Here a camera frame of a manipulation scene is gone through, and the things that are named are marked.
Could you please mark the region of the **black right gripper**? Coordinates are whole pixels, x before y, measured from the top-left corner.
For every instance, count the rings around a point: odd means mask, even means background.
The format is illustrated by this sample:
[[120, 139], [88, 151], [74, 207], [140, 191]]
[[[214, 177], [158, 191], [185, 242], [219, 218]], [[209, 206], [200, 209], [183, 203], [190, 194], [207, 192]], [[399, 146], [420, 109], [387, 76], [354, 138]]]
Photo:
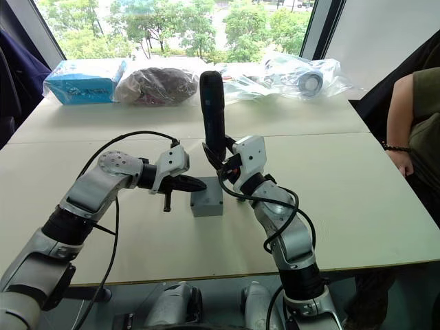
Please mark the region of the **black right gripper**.
[[211, 151], [206, 143], [202, 144], [203, 151], [207, 157], [208, 162], [217, 171], [217, 175], [223, 180], [228, 180], [230, 183], [235, 183], [241, 174], [241, 156], [234, 155], [234, 144], [236, 140], [229, 135], [225, 135], [225, 149], [233, 156], [229, 157], [224, 163]]

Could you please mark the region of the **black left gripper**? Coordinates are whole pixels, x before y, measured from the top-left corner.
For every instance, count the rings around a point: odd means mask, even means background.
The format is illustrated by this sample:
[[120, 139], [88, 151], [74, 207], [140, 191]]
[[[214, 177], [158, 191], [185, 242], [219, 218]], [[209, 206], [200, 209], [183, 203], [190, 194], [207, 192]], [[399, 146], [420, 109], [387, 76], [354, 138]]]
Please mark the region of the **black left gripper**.
[[159, 193], [164, 195], [164, 212], [171, 211], [171, 194], [173, 190], [199, 192], [205, 189], [206, 184], [196, 177], [188, 175], [166, 176], [159, 185]]

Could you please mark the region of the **person's hand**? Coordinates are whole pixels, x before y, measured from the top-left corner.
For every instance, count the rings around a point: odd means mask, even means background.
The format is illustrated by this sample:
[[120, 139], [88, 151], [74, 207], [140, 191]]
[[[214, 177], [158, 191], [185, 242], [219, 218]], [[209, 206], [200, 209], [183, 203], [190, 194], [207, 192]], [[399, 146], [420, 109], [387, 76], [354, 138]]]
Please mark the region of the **person's hand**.
[[399, 172], [407, 177], [414, 173], [413, 163], [409, 154], [405, 151], [387, 151], [388, 156]]

